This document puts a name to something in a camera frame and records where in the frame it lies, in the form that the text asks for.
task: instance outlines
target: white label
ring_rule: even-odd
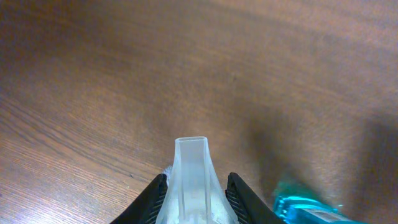
[[[304,210],[328,223],[333,223],[337,221],[350,221],[349,219],[333,212],[317,210],[317,209],[304,209]]]

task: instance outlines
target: translucent plastic object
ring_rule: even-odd
[[[206,137],[175,140],[169,188],[156,218],[156,224],[174,223],[238,223],[218,182]]]

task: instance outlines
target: brown wooden surface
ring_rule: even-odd
[[[0,223],[108,223],[207,136],[222,186],[293,173],[398,220],[398,3],[2,1]]]

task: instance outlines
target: wooden table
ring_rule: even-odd
[[[223,187],[284,173],[398,220],[398,3],[1,1],[0,223],[109,223],[207,136]]]

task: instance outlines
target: teal object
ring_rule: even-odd
[[[338,209],[322,203],[314,193],[292,179],[280,181],[274,195],[274,212],[288,224],[363,223],[352,221]]]

